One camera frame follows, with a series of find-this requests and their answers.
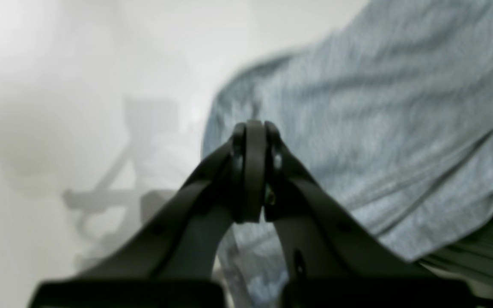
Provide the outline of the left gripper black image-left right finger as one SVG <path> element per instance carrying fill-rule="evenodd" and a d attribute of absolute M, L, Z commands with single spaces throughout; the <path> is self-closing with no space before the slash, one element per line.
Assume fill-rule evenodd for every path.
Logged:
<path fill-rule="evenodd" d="M 377 242 L 317 184 L 276 126 L 255 123 L 265 162 L 264 216 L 279 236 L 290 281 L 282 308 L 475 308 L 462 282 L 440 279 Z"/>

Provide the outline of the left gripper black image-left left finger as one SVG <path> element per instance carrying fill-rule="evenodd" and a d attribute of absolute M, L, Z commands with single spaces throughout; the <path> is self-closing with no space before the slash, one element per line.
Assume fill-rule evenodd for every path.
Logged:
<path fill-rule="evenodd" d="M 224 308 L 211 273 L 235 222 L 256 222 L 255 121 L 236 125 L 123 247 L 74 278 L 41 284 L 29 306 Z"/>

